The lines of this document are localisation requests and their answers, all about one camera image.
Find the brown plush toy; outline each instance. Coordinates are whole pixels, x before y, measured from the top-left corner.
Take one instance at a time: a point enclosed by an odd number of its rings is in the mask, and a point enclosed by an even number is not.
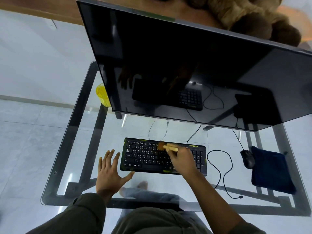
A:
[[[298,46],[300,32],[288,17],[276,12],[282,0],[188,0],[190,6],[208,8],[227,30],[278,43]]]

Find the person's left hand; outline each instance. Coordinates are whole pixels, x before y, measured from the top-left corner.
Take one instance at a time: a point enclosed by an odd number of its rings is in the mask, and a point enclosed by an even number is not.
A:
[[[117,153],[111,164],[115,150],[107,151],[105,157],[99,158],[98,177],[96,180],[96,193],[103,197],[105,205],[111,197],[119,191],[127,181],[131,180],[135,172],[130,172],[126,177],[121,178],[117,172],[117,164],[120,153]]]

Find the wooden brush handle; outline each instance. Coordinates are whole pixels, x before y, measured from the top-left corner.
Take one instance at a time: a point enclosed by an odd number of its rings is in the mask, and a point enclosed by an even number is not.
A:
[[[168,145],[164,145],[163,147],[164,147],[164,149],[170,149],[170,150],[175,151],[175,152],[178,151],[178,148],[176,148],[176,147],[172,147],[172,146],[168,146]]]

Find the computer mouse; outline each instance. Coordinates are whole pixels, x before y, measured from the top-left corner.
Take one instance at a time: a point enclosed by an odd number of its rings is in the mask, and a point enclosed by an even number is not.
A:
[[[241,157],[247,169],[252,169],[255,165],[255,158],[249,150],[242,150]]]

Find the glass table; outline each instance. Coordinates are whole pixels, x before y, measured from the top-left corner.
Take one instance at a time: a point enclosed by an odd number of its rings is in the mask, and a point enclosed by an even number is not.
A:
[[[96,62],[91,63],[81,92],[73,109],[57,157],[41,197],[44,205],[67,206],[79,195],[95,192],[97,163],[107,150],[122,152],[125,137],[148,139],[173,143],[186,143],[199,125],[195,123],[157,119],[138,115],[128,115],[120,120],[110,108],[100,104],[91,110],[88,102],[94,100],[95,88],[101,81]],[[302,182],[296,160],[283,124],[260,130],[246,132],[234,130],[244,147],[256,146],[259,149],[279,152],[286,155],[292,181],[297,193],[290,195],[269,189],[255,187],[251,183],[252,171],[244,167],[241,146],[231,129],[214,127],[208,131],[200,129],[189,141],[191,144],[204,145],[207,151],[224,150],[233,161],[233,169],[225,176],[225,185],[232,197],[242,195],[242,199],[232,199],[225,192],[223,175],[231,168],[231,160],[226,153],[212,152],[209,161],[221,172],[221,181],[216,187],[219,194],[240,214],[262,214],[278,216],[310,216],[311,208]],[[121,177],[129,172],[121,171]],[[207,163],[206,179],[213,185],[218,182],[219,172]],[[160,202],[123,198],[116,193],[108,208],[157,207],[163,209],[201,212],[195,195],[180,175],[136,172],[125,187],[136,187],[141,181],[148,182],[148,190],[158,193],[175,194],[179,201]]]

